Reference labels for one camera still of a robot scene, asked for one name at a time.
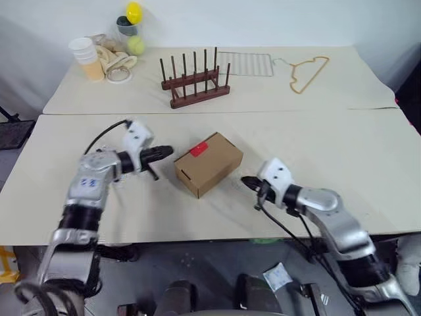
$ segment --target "red label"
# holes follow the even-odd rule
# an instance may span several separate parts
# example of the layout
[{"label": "red label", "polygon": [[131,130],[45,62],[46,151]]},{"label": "red label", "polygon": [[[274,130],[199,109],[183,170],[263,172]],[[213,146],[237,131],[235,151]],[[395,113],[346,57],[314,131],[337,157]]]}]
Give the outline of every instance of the red label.
[{"label": "red label", "polygon": [[208,148],[208,144],[206,144],[206,142],[201,142],[199,145],[193,147],[190,149],[190,153],[194,156],[197,157],[198,155],[200,155],[202,152],[204,152],[206,149]]}]

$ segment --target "stack of paper cups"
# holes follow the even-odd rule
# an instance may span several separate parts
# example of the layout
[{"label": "stack of paper cups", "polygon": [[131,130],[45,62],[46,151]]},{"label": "stack of paper cups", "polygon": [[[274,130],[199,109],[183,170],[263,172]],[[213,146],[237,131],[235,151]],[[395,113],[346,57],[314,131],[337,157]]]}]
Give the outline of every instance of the stack of paper cups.
[{"label": "stack of paper cups", "polygon": [[104,79],[104,72],[99,62],[97,51],[90,38],[76,38],[68,44],[86,76],[92,81]]}]

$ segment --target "table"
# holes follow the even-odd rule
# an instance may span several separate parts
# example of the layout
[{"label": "table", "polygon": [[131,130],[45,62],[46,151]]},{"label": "table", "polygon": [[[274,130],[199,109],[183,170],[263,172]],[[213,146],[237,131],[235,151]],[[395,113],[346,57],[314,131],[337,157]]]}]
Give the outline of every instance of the table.
[{"label": "table", "polygon": [[[0,194],[0,244],[46,244],[57,228],[78,159],[104,128],[127,115],[41,115]],[[421,228],[421,141],[399,109],[134,115],[175,153],[153,165],[161,179],[128,175],[110,189],[101,242],[273,238],[285,234],[239,179],[279,157],[296,183],[331,188],[371,234]],[[244,152],[240,167],[196,199],[173,161],[213,132]],[[121,149],[124,128],[97,144]],[[301,222],[268,210],[300,237]],[[314,226],[310,227],[318,235]]]},{"label": "table", "polygon": [[[170,108],[170,91],[161,89],[159,59],[165,62],[168,78],[172,76],[170,56],[173,55],[179,76],[183,72],[182,53],[185,53],[187,73],[191,74],[193,51],[197,52],[198,71],[203,71],[203,48],[149,48],[133,68],[134,77],[125,84],[110,84],[106,80],[91,83],[74,63],[43,113],[237,113],[397,107],[393,92],[376,78],[354,47],[223,47],[219,52],[270,54],[273,76],[232,75],[229,79],[232,88],[229,95],[173,110]],[[207,51],[208,65],[212,68],[213,48],[208,47]],[[297,64],[319,55],[328,56],[330,61],[302,94],[296,94],[289,87],[291,66],[279,58]],[[218,55],[221,63],[228,60],[223,56],[226,54]],[[232,72],[240,69],[243,73],[252,73],[251,59],[241,61],[233,63]],[[299,86],[307,82],[319,66],[319,62],[300,66],[296,75]],[[220,83],[224,79],[225,76],[221,75]],[[192,93],[192,87],[187,87],[187,93]]]}]

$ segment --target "white wall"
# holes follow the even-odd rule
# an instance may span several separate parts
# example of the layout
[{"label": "white wall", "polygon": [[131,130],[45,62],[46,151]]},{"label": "white wall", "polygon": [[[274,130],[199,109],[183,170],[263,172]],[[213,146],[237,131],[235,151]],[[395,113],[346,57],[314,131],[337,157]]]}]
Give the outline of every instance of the white wall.
[{"label": "white wall", "polygon": [[[123,0],[0,0],[0,104],[42,111],[72,57]],[[421,0],[140,0],[150,46],[355,45],[396,90],[419,59]]]}]

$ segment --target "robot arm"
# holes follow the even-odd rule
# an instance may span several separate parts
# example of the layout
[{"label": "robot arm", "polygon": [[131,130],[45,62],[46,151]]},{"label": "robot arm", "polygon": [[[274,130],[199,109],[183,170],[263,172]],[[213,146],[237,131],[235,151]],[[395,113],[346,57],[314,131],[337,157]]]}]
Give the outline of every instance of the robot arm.
[{"label": "robot arm", "polygon": [[[125,151],[99,150],[81,158],[67,193],[59,227],[39,266],[37,285],[18,284],[15,288],[18,297],[27,303],[23,315],[84,314],[84,299],[101,289],[100,256],[95,249],[109,185],[133,171],[149,171],[157,180],[149,163],[173,153],[171,146],[148,148],[152,140],[153,135],[146,127],[131,122],[123,139]],[[26,299],[25,290],[36,298]]]},{"label": "robot arm", "polygon": [[[336,192],[293,184],[290,171],[279,159],[265,162],[258,178],[257,207],[268,199],[279,208],[287,207],[309,218],[326,239],[350,294],[364,303],[400,301],[410,315],[417,315],[395,277],[378,259],[368,233],[344,208]],[[251,187],[250,177],[242,180]]]}]

